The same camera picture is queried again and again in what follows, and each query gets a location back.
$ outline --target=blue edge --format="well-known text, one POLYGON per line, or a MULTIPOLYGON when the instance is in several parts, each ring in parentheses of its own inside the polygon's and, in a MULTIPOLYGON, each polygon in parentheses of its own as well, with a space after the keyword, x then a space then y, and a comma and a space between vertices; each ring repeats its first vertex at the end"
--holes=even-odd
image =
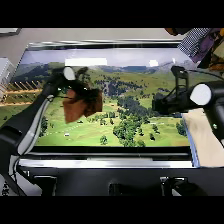
POLYGON ((185 129, 186 129, 186 132, 187 132, 187 137, 188 137, 188 140, 190 142, 190 149, 191 149, 191 154, 192 154, 192 160, 193 160, 193 166, 194 167, 200 167, 200 163, 199 163, 199 159, 198 159, 198 154, 197 154, 197 150, 196 150, 196 146, 194 144, 194 140, 188 130, 188 127, 187 127, 187 124, 186 124, 186 121, 183 117, 183 115, 181 114, 182 116, 182 119, 184 121, 184 126, 185 126, 185 129))

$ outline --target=television screen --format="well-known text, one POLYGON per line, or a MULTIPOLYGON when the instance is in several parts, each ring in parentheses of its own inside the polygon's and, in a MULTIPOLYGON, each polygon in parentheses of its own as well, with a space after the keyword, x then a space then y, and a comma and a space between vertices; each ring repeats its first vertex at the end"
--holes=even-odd
MULTIPOLYGON (((173 65, 196 69, 177 48, 25 51, 1 99, 0 125, 29 106, 52 69, 64 67, 69 59, 89 63, 90 82, 103 91, 103 112, 66 124, 63 98, 55 98, 43 117, 37 146, 189 145, 181 114, 162 116, 152 110, 153 95, 167 95, 175 86, 173 65)), ((211 79, 190 74, 190 85, 211 79)))

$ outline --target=beige cloth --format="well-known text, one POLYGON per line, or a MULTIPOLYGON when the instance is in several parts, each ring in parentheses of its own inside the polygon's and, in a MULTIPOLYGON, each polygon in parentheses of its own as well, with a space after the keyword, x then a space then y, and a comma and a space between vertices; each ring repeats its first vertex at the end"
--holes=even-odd
POLYGON ((214 136, 203 109, 191 110, 183 117, 194 140, 200 166, 224 166, 224 148, 214 136))

